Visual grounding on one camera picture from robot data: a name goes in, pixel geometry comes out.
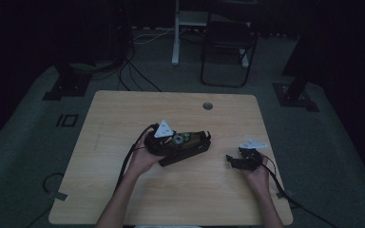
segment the forearm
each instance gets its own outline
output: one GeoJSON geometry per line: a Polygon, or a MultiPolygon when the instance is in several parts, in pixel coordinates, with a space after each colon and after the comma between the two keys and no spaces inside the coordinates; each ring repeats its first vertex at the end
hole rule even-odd
{"type": "Polygon", "coordinates": [[[100,215],[96,227],[121,228],[124,226],[126,208],[139,175],[126,172],[118,189],[100,215]]]}
{"type": "Polygon", "coordinates": [[[282,228],[283,223],[280,220],[277,209],[272,202],[269,192],[256,194],[259,201],[259,210],[263,219],[265,228],[282,228]]]}

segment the black device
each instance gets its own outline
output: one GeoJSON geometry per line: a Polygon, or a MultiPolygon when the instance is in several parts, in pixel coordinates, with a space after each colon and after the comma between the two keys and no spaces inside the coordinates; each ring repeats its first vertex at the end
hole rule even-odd
{"type": "Polygon", "coordinates": [[[179,162],[209,149],[210,133],[206,136],[204,131],[177,133],[172,131],[169,136],[156,137],[159,124],[153,125],[154,131],[149,132],[144,145],[149,153],[156,156],[166,156],[159,161],[161,166],[179,162]]]}
{"type": "Polygon", "coordinates": [[[242,159],[233,159],[226,155],[226,159],[233,168],[254,171],[262,164],[262,155],[256,149],[240,148],[242,159]]]}

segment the chair leg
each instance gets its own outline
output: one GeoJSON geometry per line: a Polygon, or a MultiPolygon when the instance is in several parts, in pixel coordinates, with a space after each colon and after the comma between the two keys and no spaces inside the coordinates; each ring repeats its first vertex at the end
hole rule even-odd
{"type": "Polygon", "coordinates": [[[257,42],[258,42],[258,35],[255,37],[254,45],[252,46],[252,50],[251,50],[250,60],[248,61],[248,68],[245,72],[244,82],[242,82],[241,86],[244,86],[248,81],[248,76],[250,75],[250,68],[251,68],[251,65],[252,65],[253,59],[254,59],[254,53],[256,52],[257,42]]]}
{"type": "Polygon", "coordinates": [[[240,56],[240,63],[242,62],[242,59],[244,58],[244,56],[247,54],[248,49],[245,49],[243,54],[240,56]]]}
{"type": "Polygon", "coordinates": [[[244,82],[242,84],[231,85],[231,84],[217,84],[217,83],[206,82],[204,80],[204,77],[203,77],[204,65],[205,65],[205,56],[206,56],[206,47],[203,47],[203,49],[202,49],[202,65],[201,65],[201,82],[204,85],[207,85],[207,86],[223,86],[223,87],[243,87],[245,85],[245,83],[247,82],[247,79],[248,79],[250,66],[248,66],[248,68],[246,70],[245,79],[244,79],[244,82]]]}

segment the wooden table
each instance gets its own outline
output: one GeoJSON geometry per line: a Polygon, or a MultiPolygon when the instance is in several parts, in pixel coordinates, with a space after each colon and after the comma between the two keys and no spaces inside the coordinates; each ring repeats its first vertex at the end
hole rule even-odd
{"type": "MultiPolygon", "coordinates": [[[[122,91],[96,93],[59,189],[67,200],[55,200],[49,221],[94,224],[111,198],[130,146],[146,127],[162,120],[177,132],[209,131],[212,143],[200,155],[166,167],[155,164],[143,174],[125,224],[260,224],[252,191],[225,158],[237,158],[239,144],[252,139],[267,143],[259,152],[275,161],[254,96],[122,91]],[[204,109],[206,102],[213,109],[204,109]]],[[[270,191],[283,223],[292,223],[289,204],[276,197],[272,178],[270,191]]]]}

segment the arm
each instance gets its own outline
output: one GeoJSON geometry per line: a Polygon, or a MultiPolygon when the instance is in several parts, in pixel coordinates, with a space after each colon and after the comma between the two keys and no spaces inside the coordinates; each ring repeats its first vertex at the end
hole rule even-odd
{"type": "MultiPolygon", "coordinates": [[[[263,156],[262,163],[266,165],[268,159],[263,156]]],[[[262,165],[255,171],[241,170],[248,183],[254,191],[259,201],[260,214],[263,219],[265,228],[282,228],[283,223],[280,220],[277,209],[272,202],[269,193],[269,172],[262,165]]]]}
{"type": "Polygon", "coordinates": [[[144,139],[146,138],[147,133],[148,132],[142,136],[142,139],[135,146],[135,148],[140,149],[133,152],[123,181],[120,183],[120,186],[106,205],[105,210],[100,215],[96,227],[122,228],[124,226],[126,207],[138,178],[148,171],[154,163],[164,158],[154,156],[144,148],[144,139]]]}

